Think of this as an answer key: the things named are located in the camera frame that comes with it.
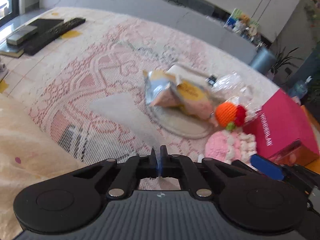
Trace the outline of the orange red crochet toy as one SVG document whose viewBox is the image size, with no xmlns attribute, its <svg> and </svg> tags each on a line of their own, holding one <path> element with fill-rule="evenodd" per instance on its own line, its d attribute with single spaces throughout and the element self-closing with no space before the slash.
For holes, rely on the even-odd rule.
<svg viewBox="0 0 320 240">
<path fill-rule="evenodd" d="M 217 106 L 214 114 L 220 127 L 233 131 L 245 124 L 247 110 L 242 105 L 224 102 Z"/>
</svg>

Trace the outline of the clear cellophane bouquet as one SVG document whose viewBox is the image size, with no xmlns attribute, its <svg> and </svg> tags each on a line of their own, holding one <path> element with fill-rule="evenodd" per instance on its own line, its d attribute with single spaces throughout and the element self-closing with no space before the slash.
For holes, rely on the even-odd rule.
<svg viewBox="0 0 320 240">
<path fill-rule="evenodd" d="M 254 101 L 254 89 L 245 84 L 237 72 L 219 78 L 211 75 L 206 79 L 206 83 L 210 96 L 215 102 L 231 102 L 245 108 L 247 111 L 245 123 L 257 117 L 261 105 Z"/>
</svg>

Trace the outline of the pink white plush pad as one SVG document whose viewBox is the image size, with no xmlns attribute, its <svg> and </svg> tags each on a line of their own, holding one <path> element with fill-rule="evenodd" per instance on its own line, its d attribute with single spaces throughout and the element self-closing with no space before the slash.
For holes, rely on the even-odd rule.
<svg viewBox="0 0 320 240">
<path fill-rule="evenodd" d="M 254 154 L 257 154 L 257 143 L 253 134 L 227 130 L 213 133 L 208 138 L 204 149 L 205 158 L 228 164 L 236 160 L 249 164 Z"/>
</svg>

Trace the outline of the red cardboard box lid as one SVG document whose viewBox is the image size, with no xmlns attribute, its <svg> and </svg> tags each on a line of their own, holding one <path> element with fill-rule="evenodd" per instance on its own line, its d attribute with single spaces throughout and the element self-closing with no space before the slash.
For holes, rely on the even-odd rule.
<svg viewBox="0 0 320 240">
<path fill-rule="evenodd" d="M 243 131 L 255 136 L 257 153 L 276 164 L 306 166 L 319 158 L 306 114 L 282 89 L 262 106 Z"/>
</svg>

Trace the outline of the yellow pink snack bag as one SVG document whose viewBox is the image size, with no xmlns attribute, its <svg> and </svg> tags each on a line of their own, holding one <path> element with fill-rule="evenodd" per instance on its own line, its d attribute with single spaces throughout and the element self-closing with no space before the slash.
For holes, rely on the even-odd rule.
<svg viewBox="0 0 320 240">
<path fill-rule="evenodd" d="M 160 69 L 143 71 L 146 105 L 178 108 L 185 115 L 194 116 L 217 127 L 215 105 L 207 89 L 176 74 Z"/>
</svg>

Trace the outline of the grey metal trash bin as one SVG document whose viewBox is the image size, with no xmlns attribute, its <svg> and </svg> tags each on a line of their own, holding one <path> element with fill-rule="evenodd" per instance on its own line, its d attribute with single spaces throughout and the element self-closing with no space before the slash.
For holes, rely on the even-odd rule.
<svg viewBox="0 0 320 240">
<path fill-rule="evenodd" d="M 276 56 L 265 46 L 257 49 L 257 54 L 253 57 L 249 66 L 257 72 L 266 75 L 271 67 L 276 63 Z"/>
</svg>

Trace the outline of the green potted floor plant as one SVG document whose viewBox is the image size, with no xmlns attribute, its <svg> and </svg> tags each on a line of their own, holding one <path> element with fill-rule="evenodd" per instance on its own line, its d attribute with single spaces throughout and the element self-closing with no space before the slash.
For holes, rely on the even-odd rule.
<svg viewBox="0 0 320 240">
<path fill-rule="evenodd" d="M 287 77 L 289 77 L 292 74 L 292 69 L 290 67 L 293 67 L 294 69 L 298 69 L 296 63 L 292 62 L 293 60 L 303 61 L 304 59 L 297 56 L 292 56 L 292 54 L 297 51 L 299 47 L 296 47 L 294 49 L 291 49 L 290 51 L 286 51 L 286 47 L 283 49 L 279 49 L 276 53 L 276 62 L 272 65 L 270 70 L 267 73 L 267 78 L 270 80 L 273 80 L 276 74 L 281 70 L 281 68 L 286 69 Z"/>
</svg>

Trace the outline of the teddy bear figurine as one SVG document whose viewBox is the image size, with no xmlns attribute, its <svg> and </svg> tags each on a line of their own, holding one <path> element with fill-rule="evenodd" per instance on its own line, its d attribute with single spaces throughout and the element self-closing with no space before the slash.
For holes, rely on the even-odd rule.
<svg viewBox="0 0 320 240">
<path fill-rule="evenodd" d="M 236 23 L 234 24 L 233 32 L 236 34 L 242 34 L 243 31 L 248 27 L 250 17 L 246 14 L 240 14 Z"/>
</svg>

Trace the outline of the grey marble tv bench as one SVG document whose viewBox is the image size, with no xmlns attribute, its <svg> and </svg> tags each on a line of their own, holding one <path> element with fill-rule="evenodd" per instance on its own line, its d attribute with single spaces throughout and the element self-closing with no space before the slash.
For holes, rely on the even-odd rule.
<svg viewBox="0 0 320 240">
<path fill-rule="evenodd" d="M 216 20 L 163 0 L 40 0 L 40 7 L 99 9 L 142 18 L 201 39 L 246 64 L 250 64 L 257 53 L 253 44 Z"/>
</svg>

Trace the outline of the long black remote keyboard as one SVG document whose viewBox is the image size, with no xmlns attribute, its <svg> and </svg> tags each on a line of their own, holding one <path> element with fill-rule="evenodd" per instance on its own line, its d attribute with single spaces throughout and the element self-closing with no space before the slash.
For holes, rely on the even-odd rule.
<svg viewBox="0 0 320 240">
<path fill-rule="evenodd" d="M 55 41 L 57 38 L 67 33 L 68 31 L 84 24 L 85 18 L 73 18 L 65 23 L 60 23 L 41 35 L 33 38 L 24 48 L 24 53 L 30 56 L 35 55 L 45 46 Z"/>
</svg>

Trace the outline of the grey green small box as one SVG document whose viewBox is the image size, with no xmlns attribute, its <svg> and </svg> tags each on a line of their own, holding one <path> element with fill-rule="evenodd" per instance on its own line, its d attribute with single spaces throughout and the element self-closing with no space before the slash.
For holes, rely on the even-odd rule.
<svg viewBox="0 0 320 240">
<path fill-rule="evenodd" d="M 24 25 L 6 37 L 6 42 L 17 46 L 37 33 L 37 26 Z"/>
</svg>

